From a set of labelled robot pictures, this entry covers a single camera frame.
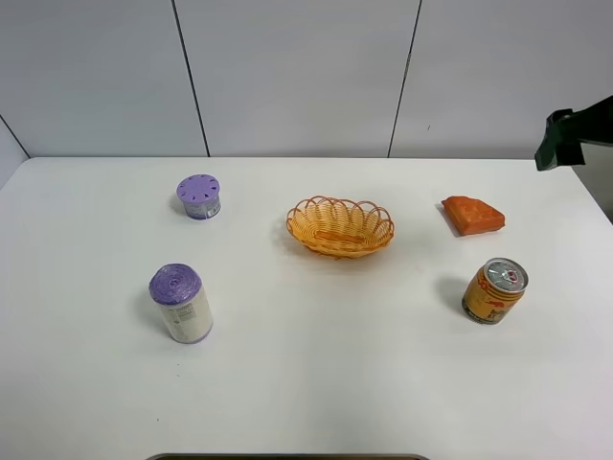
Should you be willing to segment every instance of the canned drink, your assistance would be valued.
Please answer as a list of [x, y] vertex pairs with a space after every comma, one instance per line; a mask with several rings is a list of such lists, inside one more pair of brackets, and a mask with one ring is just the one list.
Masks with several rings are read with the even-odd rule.
[[462, 307], [468, 317], [481, 324], [497, 324], [524, 295], [528, 273], [517, 262], [501, 257], [486, 262], [474, 276]]

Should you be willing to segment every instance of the wicker basket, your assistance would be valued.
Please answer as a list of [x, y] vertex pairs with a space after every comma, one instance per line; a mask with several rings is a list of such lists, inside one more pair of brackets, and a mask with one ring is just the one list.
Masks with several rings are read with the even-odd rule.
[[372, 254], [389, 244], [394, 223], [371, 201], [314, 196], [287, 213], [287, 230], [311, 251], [335, 258]]

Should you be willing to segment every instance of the tall cylindrical can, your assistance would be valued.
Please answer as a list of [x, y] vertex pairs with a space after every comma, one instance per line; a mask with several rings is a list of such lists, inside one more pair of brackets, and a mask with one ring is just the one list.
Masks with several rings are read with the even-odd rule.
[[202, 281], [189, 266], [164, 265], [151, 279], [149, 294], [160, 307], [170, 335], [177, 342], [197, 343], [213, 327]]

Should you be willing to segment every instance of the orange cake slice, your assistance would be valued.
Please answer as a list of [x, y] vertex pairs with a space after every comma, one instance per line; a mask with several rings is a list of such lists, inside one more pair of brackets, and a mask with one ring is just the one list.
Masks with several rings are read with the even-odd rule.
[[495, 232], [505, 226], [505, 215], [480, 199], [450, 196], [443, 206], [462, 236]]

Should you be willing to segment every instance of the purple cap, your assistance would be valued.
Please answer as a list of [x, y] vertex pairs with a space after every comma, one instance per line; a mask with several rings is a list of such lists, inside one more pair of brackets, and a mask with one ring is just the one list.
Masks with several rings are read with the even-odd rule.
[[219, 196], [219, 182], [208, 174], [191, 175], [183, 179], [176, 194], [185, 204], [202, 204]]
[[168, 264], [151, 278], [149, 294], [158, 304], [179, 305], [193, 299], [201, 287], [200, 277], [189, 266]]

